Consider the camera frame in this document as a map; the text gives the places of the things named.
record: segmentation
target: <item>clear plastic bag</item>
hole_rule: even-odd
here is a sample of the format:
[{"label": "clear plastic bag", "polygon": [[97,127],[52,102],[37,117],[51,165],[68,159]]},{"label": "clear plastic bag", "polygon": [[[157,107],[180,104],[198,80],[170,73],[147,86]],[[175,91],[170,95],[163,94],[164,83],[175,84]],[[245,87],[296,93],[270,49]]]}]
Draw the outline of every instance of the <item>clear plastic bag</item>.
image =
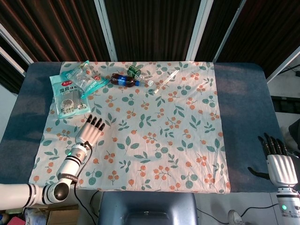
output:
[{"label": "clear plastic bag", "polygon": [[50,77],[58,118],[81,115],[90,112],[87,98],[80,98],[81,89],[67,78],[57,75]]},{"label": "clear plastic bag", "polygon": [[85,61],[79,67],[61,73],[64,77],[73,81],[82,89],[81,98],[87,98],[94,91],[105,86],[109,82],[109,80],[95,74],[95,72],[90,69],[89,64],[89,61]]}]

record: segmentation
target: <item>table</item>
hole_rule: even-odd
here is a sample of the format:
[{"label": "table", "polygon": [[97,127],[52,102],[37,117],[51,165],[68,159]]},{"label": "table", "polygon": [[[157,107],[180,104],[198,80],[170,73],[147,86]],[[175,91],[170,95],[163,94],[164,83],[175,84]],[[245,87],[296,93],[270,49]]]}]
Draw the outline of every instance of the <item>table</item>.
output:
[{"label": "table", "polygon": [[[0,183],[28,182],[53,98],[49,76],[59,74],[60,66],[30,65],[0,145]],[[267,172],[258,135],[282,139],[263,71],[250,63],[216,63],[215,76],[231,191],[276,191],[247,169]]]}]

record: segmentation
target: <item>white robotic hand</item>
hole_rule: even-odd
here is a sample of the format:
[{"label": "white robotic hand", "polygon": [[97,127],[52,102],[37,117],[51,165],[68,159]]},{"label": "white robotic hand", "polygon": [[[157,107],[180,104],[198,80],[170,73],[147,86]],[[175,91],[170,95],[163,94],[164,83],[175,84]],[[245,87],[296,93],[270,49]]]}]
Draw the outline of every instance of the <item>white robotic hand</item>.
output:
[{"label": "white robotic hand", "polygon": [[75,138],[75,145],[57,171],[58,182],[39,187],[35,184],[0,184],[0,210],[29,207],[36,203],[52,204],[64,201],[72,182],[77,182],[79,167],[100,137],[105,124],[90,115]]},{"label": "white robotic hand", "polygon": [[251,167],[249,171],[258,177],[271,180],[278,187],[277,199],[285,225],[300,225],[299,194],[293,190],[298,183],[293,161],[287,155],[283,142],[264,134],[267,142],[260,136],[263,152],[267,159],[269,174],[256,172]]}]

